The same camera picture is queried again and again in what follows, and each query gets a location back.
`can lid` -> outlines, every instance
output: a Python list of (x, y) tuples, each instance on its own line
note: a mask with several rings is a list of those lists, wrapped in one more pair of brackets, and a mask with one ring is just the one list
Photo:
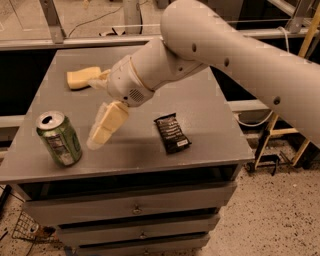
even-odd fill
[(64, 114), (59, 111), (48, 111), (37, 118), (36, 125), (42, 130), (51, 130), (61, 125), (64, 118)]

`drawer handle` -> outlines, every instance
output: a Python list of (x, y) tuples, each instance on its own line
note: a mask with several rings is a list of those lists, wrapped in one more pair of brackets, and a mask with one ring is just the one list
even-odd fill
[(142, 210), (139, 208), (139, 205), (137, 205), (137, 204), (135, 205), (135, 208), (132, 210), (132, 213), (134, 215), (139, 215), (142, 213)]
[(143, 239), (146, 239), (147, 236), (146, 236), (145, 233), (142, 231), (142, 232), (141, 232), (141, 235), (139, 236), (139, 238), (143, 240)]

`green can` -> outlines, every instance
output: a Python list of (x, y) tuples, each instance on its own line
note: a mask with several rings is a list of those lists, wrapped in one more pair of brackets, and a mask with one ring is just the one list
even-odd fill
[(79, 161), (81, 146), (67, 116), (59, 111), (48, 111), (38, 117), (36, 125), (38, 135), (58, 165), (70, 166)]

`gray tabletop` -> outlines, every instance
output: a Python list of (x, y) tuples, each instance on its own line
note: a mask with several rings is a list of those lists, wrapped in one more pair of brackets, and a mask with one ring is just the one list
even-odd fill
[[(0, 168), (0, 183), (28, 183), (111, 174), (236, 164), (253, 154), (210, 69), (159, 89), (153, 99), (130, 108), (127, 122), (97, 151), (86, 140), (100, 104), (112, 99), (105, 91), (88, 88), (70, 91), (66, 72), (91, 66), (111, 68), (140, 46), (60, 50), (57, 52), (33, 103)], [(75, 127), (83, 156), (68, 168), (58, 167), (36, 134), (35, 121), (46, 111), (58, 110)], [(153, 122), (176, 113), (190, 148), (165, 152)]]

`gray cabinet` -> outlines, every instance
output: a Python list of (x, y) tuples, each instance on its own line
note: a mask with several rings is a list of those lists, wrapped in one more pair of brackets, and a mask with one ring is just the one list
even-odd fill
[[(0, 172), (26, 199), (23, 210), (54, 226), (79, 255), (141, 255), (200, 248), (219, 221), (219, 209), (236, 189), (235, 178), (253, 154), (206, 69), (172, 83), (137, 109), (97, 151), (86, 147), (95, 114), (112, 99), (92, 88), (73, 92), (67, 71), (110, 68), (139, 46), (58, 51), (20, 127)], [(83, 156), (60, 168), (35, 133), (43, 112), (65, 113), (76, 129)], [(153, 122), (176, 113), (190, 148), (166, 154)]]

